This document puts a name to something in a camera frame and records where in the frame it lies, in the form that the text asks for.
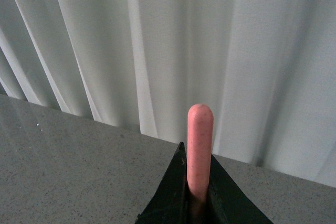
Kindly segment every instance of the white curtain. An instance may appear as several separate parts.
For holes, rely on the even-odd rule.
[[[336,187],[336,0],[0,0],[15,98]]]

